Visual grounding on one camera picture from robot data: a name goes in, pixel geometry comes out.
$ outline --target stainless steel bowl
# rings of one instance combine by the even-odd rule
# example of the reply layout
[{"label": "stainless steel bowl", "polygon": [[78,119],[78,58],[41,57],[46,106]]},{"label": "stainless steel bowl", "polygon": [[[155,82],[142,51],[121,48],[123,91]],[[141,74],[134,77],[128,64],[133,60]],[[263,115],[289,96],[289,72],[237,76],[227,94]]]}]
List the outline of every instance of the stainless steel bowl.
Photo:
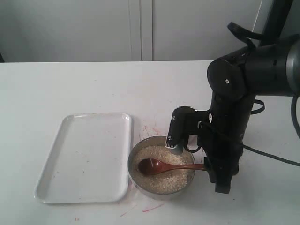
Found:
[{"label": "stainless steel bowl", "polygon": [[[149,137],[146,138],[142,141],[140,141],[130,152],[129,154],[129,158],[128,158],[128,171],[129,171],[129,177],[131,179],[131,181],[133,182],[133,184],[136,186],[137,189],[140,190],[140,192],[142,192],[144,195],[153,198],[155,200],[169,200],[172,199],[178,195],[180,195],[192,182],[194,175],[195,175],[195,170],[193,171],[193,175],[191,177],[191,179],[188,181],[188,183],[186,184],[186,186],[184,186],[182,189],[180,189],[179,191],[170,193],[170,194],[157,194],[157,193],[153,193],[150,191],[147,191],[145,189],[143,189],[141,186],[139,186],[135,180],[132,178],[131,176],[131,167],[132,167],[132,160],[135,156],[135,154],[140,150],[143,149],[147,146],[153,146],[153,145],[159,145],[159,146],[164,146],[165,145],[165,139],[166,136],[154,136],[154,137]],[[194,156],[191,154],[192,159],[193,159],[193,163],[195,163],[195,159]]]}]

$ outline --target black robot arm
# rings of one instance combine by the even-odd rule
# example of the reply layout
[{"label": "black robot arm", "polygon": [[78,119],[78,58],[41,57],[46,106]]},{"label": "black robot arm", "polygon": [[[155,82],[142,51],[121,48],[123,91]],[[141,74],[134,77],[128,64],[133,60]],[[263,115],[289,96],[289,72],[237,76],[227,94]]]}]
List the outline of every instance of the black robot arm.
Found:
[{"label": "black robot arm", "polygon": [[210,63],[207,70],[213,90],[210,110],[196,111],[187,106],[175,109],[166,140],[166,147],[180,154],[183,148],[191,151],[187,148],[188,135],[198,135],[198,149],[203,147],[206,153],[204,163],[210,181],[220,193],[229,193],[231,179],[239,170],[241,143],[255,96],[293,96],[300,91],[299,35],[256,48],[249,38],[264,36],[234,23],[228,28],[247,47]]}]

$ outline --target brown spoon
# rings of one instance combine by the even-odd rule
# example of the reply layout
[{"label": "brown spoon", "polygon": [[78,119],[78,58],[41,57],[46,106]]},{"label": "brown spoon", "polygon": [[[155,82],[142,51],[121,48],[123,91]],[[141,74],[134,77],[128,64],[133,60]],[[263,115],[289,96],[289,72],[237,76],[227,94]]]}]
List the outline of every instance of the brown spoon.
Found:
[{"label": "brown spoon", "polygon": [[143,159],[139,162],[138,168],[144,175],[155,175],[176,169],[206,170],[204,164],[172,165],[154,158]]}]

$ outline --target table surface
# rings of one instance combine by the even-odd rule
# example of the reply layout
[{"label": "table surface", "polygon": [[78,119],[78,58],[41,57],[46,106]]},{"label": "table surface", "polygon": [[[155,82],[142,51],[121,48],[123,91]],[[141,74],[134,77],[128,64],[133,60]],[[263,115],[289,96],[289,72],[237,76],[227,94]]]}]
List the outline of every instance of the table surface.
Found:
[{"label": "table surface", "polygon": [[[35,185],[64,117],[127,112],[134,118],[133,145],[149,136],[166,135],[176,107],[209,109],[209,63],[1,63],[1,223],[298,224],[299,168],[247,150],[228,195],[215,193],[207,173],[199,171],[188,190],[169,202],[149,199],[132,185],[117,203],[47,205],[34,199]],[[300,161],[291,98],[258,98],[265,101],[266,110],[251,116],[244,143]]]}]

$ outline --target rice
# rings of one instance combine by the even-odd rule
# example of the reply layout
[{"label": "rice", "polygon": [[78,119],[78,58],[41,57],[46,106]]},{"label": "rice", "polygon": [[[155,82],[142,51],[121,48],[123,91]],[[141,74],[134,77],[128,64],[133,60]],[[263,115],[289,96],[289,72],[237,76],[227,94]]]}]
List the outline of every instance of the rice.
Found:
[{"label": "rice", "polygon": [[155,158],[174,165],[193,164],[194,162],[192,155],[187,151],[183,151],[182,155],[177,156],[164,146],[148,146],[140,149],[133,157],[131,176],[140,187],[147,191],[156,194],[170,194],[184,188],[193,177],[194,170],[189,169],[171,170],[145,176],[138,170],[139,162],[145,158]]}]

